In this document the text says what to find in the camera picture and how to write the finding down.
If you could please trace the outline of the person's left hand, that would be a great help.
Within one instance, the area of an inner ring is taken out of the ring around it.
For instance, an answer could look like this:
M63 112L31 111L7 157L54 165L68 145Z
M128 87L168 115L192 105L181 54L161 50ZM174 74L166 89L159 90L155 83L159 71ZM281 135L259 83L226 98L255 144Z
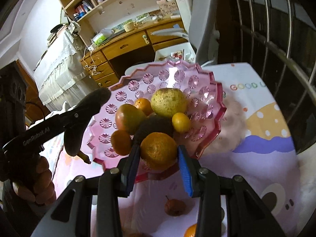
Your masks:
M28 189L13 182L12 187L17 196L32 203L50 205L56 201L52 172L49 170L49 163L46 157L43 156L40 156L36 165L34 186Z

